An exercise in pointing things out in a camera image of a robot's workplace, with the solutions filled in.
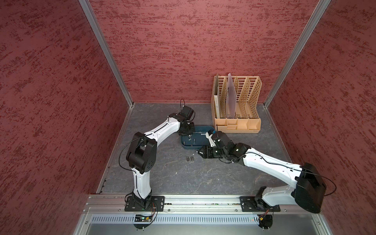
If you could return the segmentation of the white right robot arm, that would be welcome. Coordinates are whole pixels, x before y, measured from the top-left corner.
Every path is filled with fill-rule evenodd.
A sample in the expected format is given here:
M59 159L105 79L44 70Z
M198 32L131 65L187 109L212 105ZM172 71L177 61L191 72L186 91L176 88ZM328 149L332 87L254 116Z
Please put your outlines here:
M310 213L320 213L324 197L337 191L337 187L327 192L326 177L318 173L312 164L293 164L259 152L243 144L235 144L221 131L206 133L209 145L199 149L204 159L219 159L225 164L240 164L267 173L286 185L281 187L263 186L255 196L242 196L240 203L243 212L280 211L281 205L297 205Z

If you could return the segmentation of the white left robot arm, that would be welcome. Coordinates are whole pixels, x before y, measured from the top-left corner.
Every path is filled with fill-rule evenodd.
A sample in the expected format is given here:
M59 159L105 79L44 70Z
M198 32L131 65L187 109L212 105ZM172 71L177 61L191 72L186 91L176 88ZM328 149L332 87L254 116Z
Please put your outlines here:
M129 168L121 164L121 154L118 157L118 165L133 173L134 189L130 196L143 210L152 204L150 186L150 171L156 163L157 148L170 135L177 133L179 136L188 136L195 132L195 111L189 106L181 106L179 113L168 115L167 119L157 127L147 132L137 132L132 140L127 143L126 161Z

